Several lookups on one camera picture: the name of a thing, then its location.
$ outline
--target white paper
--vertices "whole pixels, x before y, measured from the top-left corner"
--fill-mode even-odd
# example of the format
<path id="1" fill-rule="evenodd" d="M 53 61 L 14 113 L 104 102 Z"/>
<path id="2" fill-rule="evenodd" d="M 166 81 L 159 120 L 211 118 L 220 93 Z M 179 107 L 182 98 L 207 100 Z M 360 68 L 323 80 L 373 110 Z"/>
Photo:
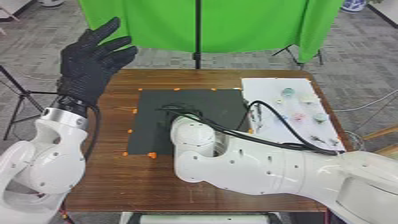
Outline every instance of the white paper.
<path id="1" fill-rule="evenodd" d="M 246 78 L 241 79 L 241 84 L 245 100 L 248 103 L 261 100 L 273 107 L 277 112 L 287 117 L 286 121 L 309 143 L 325 149 L 344 150 L 330 119 L 319 123 L 312 118 L 314 114 L 325 114 L 326 112 L 312 90 L 310 81 L 303 78 Z M 294 90 L 291 97 L 282 96 L 286 88 Z M 294 115 L 303 115 L 300 121 L 294 119 Z M 266 107 L 261 106 L 257 109 L 254 106 L 248 117 L 254 133 L 261 137 L 278 143 L 300 143 Z"/>

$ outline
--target small orange object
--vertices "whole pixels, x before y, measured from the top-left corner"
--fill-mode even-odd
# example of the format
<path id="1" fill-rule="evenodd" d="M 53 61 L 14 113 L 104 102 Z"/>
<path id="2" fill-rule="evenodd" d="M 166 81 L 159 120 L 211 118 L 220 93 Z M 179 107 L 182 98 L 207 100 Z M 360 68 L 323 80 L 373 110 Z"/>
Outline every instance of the small orange object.
<path id="1" fill-rule="evenodd" d="M 156 152 L 149 152 L 149 153 L 147 153 L 147 157 L 149 157 L 150 159 L 156 159 L 156 157 L 158 157 Z"/>

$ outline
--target wall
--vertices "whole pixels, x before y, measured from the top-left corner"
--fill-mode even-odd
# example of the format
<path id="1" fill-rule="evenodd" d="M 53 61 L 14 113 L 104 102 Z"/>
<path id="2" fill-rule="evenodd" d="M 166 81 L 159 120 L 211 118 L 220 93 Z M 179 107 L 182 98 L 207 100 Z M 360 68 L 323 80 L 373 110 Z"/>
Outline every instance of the wall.
<path id="1" fill-rule="evenodd" d="M 398 24 L 398 0 L 383 0 L 380 4 L 371 4 L 371 6 Z"/>

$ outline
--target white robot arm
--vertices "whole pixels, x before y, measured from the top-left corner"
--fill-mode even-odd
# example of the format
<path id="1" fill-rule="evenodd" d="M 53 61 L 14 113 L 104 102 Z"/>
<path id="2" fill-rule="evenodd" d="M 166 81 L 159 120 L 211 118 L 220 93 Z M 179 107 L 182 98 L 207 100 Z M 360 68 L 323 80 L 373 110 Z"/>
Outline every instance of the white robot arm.
<path id="1" fill-rule="evenodd" d="M 49 222 L 67 192 L 83 176 L 85 158 L 94 147 L 90 144 L 83 157 L 79 147 L 87 138 L 87 107 L 99 120 L 97 98 L 111 75 L 133 61 L 136 54 L 134 46 L 117 50 L 131 44 L 131 37 L 103 43 L 118 25 L 120 20 L 113 18 L 95 30 L 88 29 L 60 53 L 56 106 L 44 109 L 35 120 L 33 140 L 19 141 L 0 157 L 1 224 Z M 10 181 L 26 187 L 28 193 L 7 189 Z"/>
<path id="2" fill-rule="evenodd" d="M 392 159 L 367 152 L 330 156 L 264 146 L 220 134 L 186 117 L 174 120 L 170 139 L 174 169 L 182 181 L 206 181 L 248 195 L 300 195 L 323 203 L 346 223 L 396 224 Z"/>
<path id="3" fill-rule="evenodd" d="M 0 223 L 47 223 L 85 171 L 79 145 L 87 119 L 46 108 L 35 120 L 37 136 L 19 141 L 0 157 Z M 7 190 L 15 181 L 30 192 Z"/>

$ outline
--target cable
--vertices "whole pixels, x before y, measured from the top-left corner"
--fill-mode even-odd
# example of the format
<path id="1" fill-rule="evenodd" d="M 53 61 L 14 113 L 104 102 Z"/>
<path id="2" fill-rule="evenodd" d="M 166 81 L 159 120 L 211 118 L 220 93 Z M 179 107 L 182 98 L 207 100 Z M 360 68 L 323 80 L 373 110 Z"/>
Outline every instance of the cable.
<path id="1" fill-rule="evenodd" d="M 378 113 L 381 112 L 383 108 L 387 107 L 389 103 L 394 101 L 394 99 L 398 98 L 398 95 L 394 96 L 394 98 L 389 100 L 389 102 L 385 103 L 385 105 L 381 106 L 381 108 L 378 109 L 376 113 L 371 115 L 371 117 L 367 118 L 367 120 L 364 121 L 364 123 L 358 125 L 357 129 L 353 130 L 353 132 L 362 128 L 362 126 L 367 124 L 367 122 L 371 121 L 373 117 L 378 115 Z"/>
<path id="2" fill-rule="evenodd" d="M 31 77 L 30 75 L 26 75 L 24 72 L 21 72 L 19 69 L 15 69 L 15 67 L 12 67 L 10 70 L 19 74 L 19 76 L 21 76 L 24 79 L 33 79 L 33 80 L 39 80 L 39 81 L 44 81 L 44 82 L 53 82 L 53 81 L 58 80 L 58 78 L 55 78 L 55 79 L 42 79 L 42 78 L 35 78 L 35 77 Z"/>
<path id="3" fill-rule="evenodd" d="M 270 146 L 278 147 L 278 148 L 284 148 L 284 149 L 291 149 L 291 150 L 310 150 L 312 152 L 321 153 L 321 154 L 325 154 L 325 155 L 335 155 L 335 154 L 342 153 L 342 151 L 337 152 L 337 151 L 330 151 L 330 150 L 326 150 L 326 149 L 317 148 L 317 146 L 314 146 L 314 145 L 305 141 L 305 139 L 303 139 L 303 138 L 300 137 L 300 135 L 296 134 L 296 132 L 294 132 L 294 130 L 293 130 L 293 128 L 291 128 L 287 122 L 284 121 L 278 112 L 275 111 L 275 109 L 271 108 L 271 106 L 270 106 L 262 101 L 254 101 L 254 102 L 250 103 L 248 108 L 246 108 L 246 113 L 248 113 L 248 111 L 250 111 L 250 107 L 252 107 L 252 105 L 255 105 L 255 104 L 261 104 L 261 105 L 268 108 L 268 110 L 273 112 L 273 114 L 275 114 L 277 118 L 280 119 L 282 124 L 284 124 L 284 126 L 286 126 L 286 128 L 287 128 L 291 134 L 294 135 L 296 139 L 300 140 L 300 142 L 302 142 L 303 144 L 298 144 L 298 143 L 282 143 L 282 144 L 280 144 L 280 143 L 270 142 L 270 141 L 266 141 L 266 140 L 262 140 L 262 139 L 252 137 L 252 136 L 246 135 L 246 134 L 241 134 L 239 132 L 236 132 L 234 130 L 227 129 L 223 126 L 220 126 L 209 119 L 206 119 L 206 118 L 200 116 L 200 114 L 197 114 L 195 111 L 191 111 L 191 113 L 188 113 L 188 114 L 195 115 L 197 118 L 193 118 L 191 116 L 188 116 L 188 115 L 186 115 L 186 111 L 188 111 L 188 110 L 186 110 L 186 108 L 182 108 L 182 107 L 177 108 L 177 110 L 182 110 L 182 111 L 184 111 L 184 113 L 181 113 L 181 112 L 175 110 L 175 107 L 177 107 L 175 105 L 165 105 L 158 110 L 163 110 L 163 111 L 170 112 L 172 114 L 175 114 L 177 116 L 186 117 L 188 119 L 191 119 L 191 120 L 197 121 L 198 123 L 206 124 L 206 125 L 207 125 L 207 126 L 220 132 L 220 133 L 223 133 L 225 135 L 229 135 L 229 136 L 232 136 L 232 137 L 236 137 L 236 138 L 239 138 L 239 139 L 243 139 L 243 140 L 246 140 L 246 141 L 257 142 L 257 143 L 261 143 L 261 144 L 264 144 L 264 145 L 270 145 Z"/>
<path id="4" fill-rule="evenodd" d="M 67 224 L 74 224 L 72 219 L 71 219 L 71 217 L 69 217 L 69 215 L 67 215 L 67 211 L 65 211 L 65 203 L 63 203 L 63 202 L 62 202 L 62 204 L 60 204 L 58 213 L 60 213 L 60 217 L 62 217 L 65 223 L 67 223 Z"/>
<path id="5" fill-rule="evenodd" d="M 92 134 L 90 144 L 88 144 L 87 151 L 85 151 L 85 154 L 83 154 L 85 162 L 88 161 L 92 150 L 94 150 L 94 147 L 95 147 L 97 136 L 99 136 L 99 128 L 101 128 L 101 110 L 99 110 L 97 106 L 92 106 L 92 105 L 88 105 L 88 108 L 90 108 L 90 110 L 94 112 L 95 127 L 94 127 L 94 134 Z M 58 212 L 60 212 L 60 215 L 62 215 L 62 218 L 63 218 L 63 221 L 67 222 L 67 224 L 74 224 L 72 219 L 71 219 L 71 217 L 67 215 L 67 211 L 65 211 L 65 201 L 60 204 Z"/>
<path id="6" fill-rule="evenodd" d="M 365 151 L 365 148 L 364 148 L 364 139 L 362 139 L 362 137 L 358 136 L 358 134 L 355 134 L 355 133 L 349 132 L 349 131 L 344 131 L 344 133 L 346 133 L 348 136 L 349 136 L 349 141 L 351 141 L 351 144 L 353 144 L 353 150 L 355 150 L 355 151 Z"/>
<path id="7" fill-rule="evenodd" d="M 94 112 L 94 116 L 95 116 L 95 128 L 94 128 L 94 134 L 92 134 L 92 140 L 90 140 L 90 145 L 83 154 L 85 157 L 85 161 L 88 161 L 90 158 L 90 154 L 92 154 L 92 150 L 95 147 L 95 142 L 97 142 L 97 136 L 99 136 L 99 128 L 101 128 L 101 110 L 97 108 L 97 106 L 88 105 L 88 108 Z"/>
<path id="8" fill-rule="evenodd" d="M 326 212 L 325 212 L 325 224 L 330 224 L 330 210 L 326 208 Z"/>
<path id="9" fill-rule="evenodd" d="M 239 128 L 241 128 L 241 125 L 243 125 L 243 123 L 245 123 L 245 119 L 246 119 L 246 115 L 248 115 L 248 113 L 250 113 L 250 108 L 248 108 L 248 106 L 246 106 L 245 109 L 246 109 L 246 111 L 245 111 L 245 115 L 243 115 L 241 120 L 239 120 L 239 124 L 238 124 L 236 130 L 239 130 Z"/>
<path id="10" fill-rule="evenodd" d="M 374 100 L 371 103 L 367 103 L 360 107 L 351 108 L 351 109 L 333 110 L 333 112 L 349 112 L 349 111 L 364 109 L 367 106 L 371 106 L 374 103 L 378 103 L 390 95 L 394 95 L 394 93 L 398 93 L 398 89 L 378 100 Z"/>

